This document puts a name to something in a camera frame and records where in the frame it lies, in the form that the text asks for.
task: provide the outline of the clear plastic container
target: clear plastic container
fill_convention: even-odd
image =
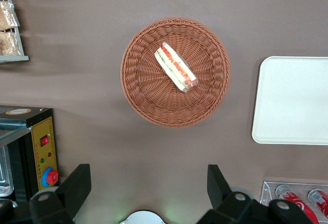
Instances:
[[[280,185],[288,185],[310,207],[320,223],[328,223],[328,219],[308,199],[308,193],[313,189],[321,189],[328,193],[328,185],[264,181],[260,203],[269,206],[271,200],[278,199],[276,191]]]

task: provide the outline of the red knob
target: red knob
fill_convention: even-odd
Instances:
[[[50,185],[55,184],[58,181],[58,171],[50,170],[47,175],[47,183]]]

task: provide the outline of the plastic-wrapped sandwich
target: plastic-wrapped sandwich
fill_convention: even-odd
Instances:
[[[189,92],[198,85],[198,79],[185,61],[166,42],[155,52],[155,57],[179,90]]]

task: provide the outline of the metal tray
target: metal tray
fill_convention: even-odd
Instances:
[[[7,197],[14,191],[8,147],[0,148],[0,197]]]

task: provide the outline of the yellow control panel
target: yellow control panel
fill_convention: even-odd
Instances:
[[[31,134],[38,188],[42,190],[58,180],[52,118],[33,125]]]

